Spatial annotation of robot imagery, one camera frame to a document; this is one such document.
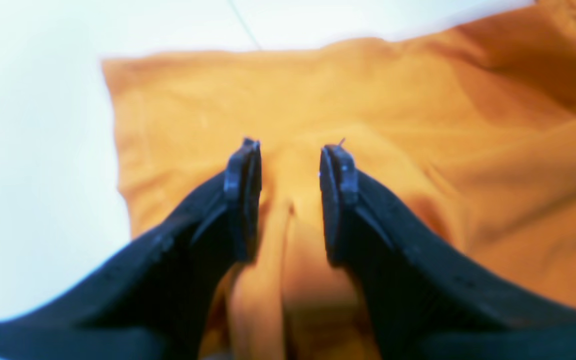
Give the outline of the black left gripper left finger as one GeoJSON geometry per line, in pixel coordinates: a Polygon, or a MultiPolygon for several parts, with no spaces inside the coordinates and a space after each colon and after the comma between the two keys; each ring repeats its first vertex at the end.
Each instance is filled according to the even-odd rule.
{"type": "Polygon", "coordinates": [[[196,360],[218,283],[258,249],[261,147],[50,303],[0,322],[3,360],[196,360]]]}

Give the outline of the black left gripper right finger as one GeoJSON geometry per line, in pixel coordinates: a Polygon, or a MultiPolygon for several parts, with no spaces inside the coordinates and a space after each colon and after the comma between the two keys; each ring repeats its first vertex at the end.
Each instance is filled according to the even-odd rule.
{"type": "Polygon", "coordinates": [[[361,287],[384,360],[576,360],[576,309],[456,251],[342,146],[322,148],[319,182],[327,259],[361,287]]]}

